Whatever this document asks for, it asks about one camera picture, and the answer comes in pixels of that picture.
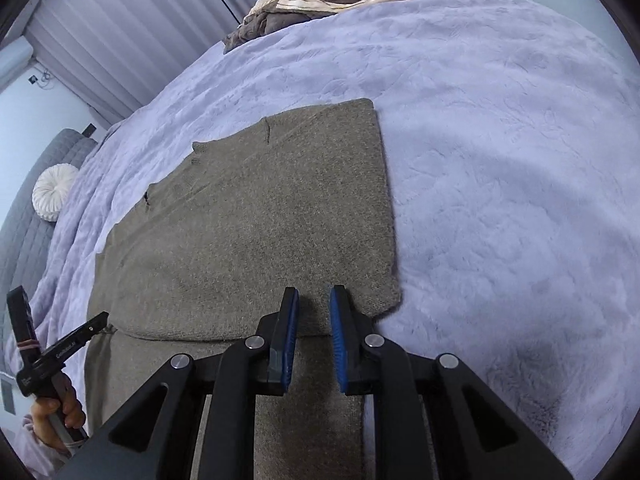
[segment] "hand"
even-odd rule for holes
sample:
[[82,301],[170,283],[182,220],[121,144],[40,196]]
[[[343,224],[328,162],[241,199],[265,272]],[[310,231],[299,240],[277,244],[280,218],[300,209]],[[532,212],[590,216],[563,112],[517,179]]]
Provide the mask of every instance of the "hand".
[[[62,403],[62,411],[65,413],[65,426],[79,430],[84,426],[86,415],[82,411],[82,404],[76,397],[76,389],[71,384],[71,379],[65,375],[66,394]],[[31,407],[33,417],[33,433],[38,439],[55,450],[66,452],[66,447],[54,431],[48,416],[56,413],[60,402],[47,397],[38,397]]]

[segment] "pink sleeve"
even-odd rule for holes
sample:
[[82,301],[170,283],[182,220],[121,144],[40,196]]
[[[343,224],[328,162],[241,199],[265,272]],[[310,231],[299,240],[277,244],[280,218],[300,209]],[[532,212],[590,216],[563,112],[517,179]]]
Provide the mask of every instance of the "pink sleeve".
[[15,435],[15,453],[36,480],[50,480],[68,462],[68,457],[43,444],[33,433],[33,419],[25,415]]

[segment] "round pillow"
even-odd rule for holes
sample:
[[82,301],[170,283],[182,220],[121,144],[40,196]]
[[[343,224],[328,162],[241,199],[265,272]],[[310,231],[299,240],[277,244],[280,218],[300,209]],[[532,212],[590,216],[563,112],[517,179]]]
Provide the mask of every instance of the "round pillow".
[[31,194],[36,214],[47,222],[58,220],[66,196],[78,176],[78,168],[71,164],[57,164],[42,172]]

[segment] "headboard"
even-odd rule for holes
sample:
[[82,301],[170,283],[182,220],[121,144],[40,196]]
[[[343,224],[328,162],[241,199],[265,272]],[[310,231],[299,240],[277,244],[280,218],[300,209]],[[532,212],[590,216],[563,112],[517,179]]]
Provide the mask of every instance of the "headboard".
[[9,213],[0,228],[0,370],[11,373],[4,360],[4,344],[12,332],[6,309],[6,295],[22,285],[31,298],[47,265],[49,244],[55,224],[36,215],[31,192],[40,174],[55,164],[80,168],[97,146],[93,139],[75,130],[62,130],[46,147],[20,186]]

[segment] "black handheld tool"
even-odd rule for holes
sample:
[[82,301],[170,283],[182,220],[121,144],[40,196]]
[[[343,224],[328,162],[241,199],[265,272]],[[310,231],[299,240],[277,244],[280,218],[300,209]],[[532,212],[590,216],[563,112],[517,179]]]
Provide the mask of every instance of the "black handheld tool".
[[255,397],[289,388],[298,292],[287,287],[280,311],[255,335],[194,361],[176,354],[125,402],[55,476],[56,480],[189,480],[207,395],[199,480],[254,477]]
[[41,352],[40,343],[33,328],[29,299],[24,289],[19,286],[9,292],[6,302],[23,362],[22,370],[16,375],[18,387],[25,397],[35,394],[38,397],[60,401],[60,407],[49,417],[49,420],[69,453],[74,455],[87,440],[87,434],[82,428],[75,430],[65,426],[62,400],[65,397],[66,384],[62,368],[65,367],[67,359],[107,326],[108,314],[106,312],[98,314],[46,351]]
[[572,480],[458,357],[405,352],[374,332],[341,285],[329,308],[340,390],[374,396],[376,480]]

